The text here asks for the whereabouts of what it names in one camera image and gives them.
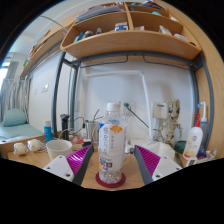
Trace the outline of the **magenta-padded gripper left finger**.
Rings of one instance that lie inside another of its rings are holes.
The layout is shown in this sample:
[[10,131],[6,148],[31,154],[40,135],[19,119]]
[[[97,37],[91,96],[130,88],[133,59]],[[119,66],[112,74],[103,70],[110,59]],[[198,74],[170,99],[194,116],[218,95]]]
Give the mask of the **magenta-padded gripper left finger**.
[[93,152],[94,147],[87,145],[68,156],[59,154],[44,167],[44,170],[80,186]]

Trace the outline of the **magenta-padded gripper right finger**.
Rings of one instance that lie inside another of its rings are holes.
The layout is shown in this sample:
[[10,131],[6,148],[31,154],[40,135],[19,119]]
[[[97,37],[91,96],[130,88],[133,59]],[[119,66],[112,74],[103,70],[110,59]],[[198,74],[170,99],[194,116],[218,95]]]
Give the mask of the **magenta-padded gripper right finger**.
[[169,157],[160,157],[138,145],[134,147],[134,155],[137,159],[140,173],[145,184],[160,180],[182,169],[181,166]]

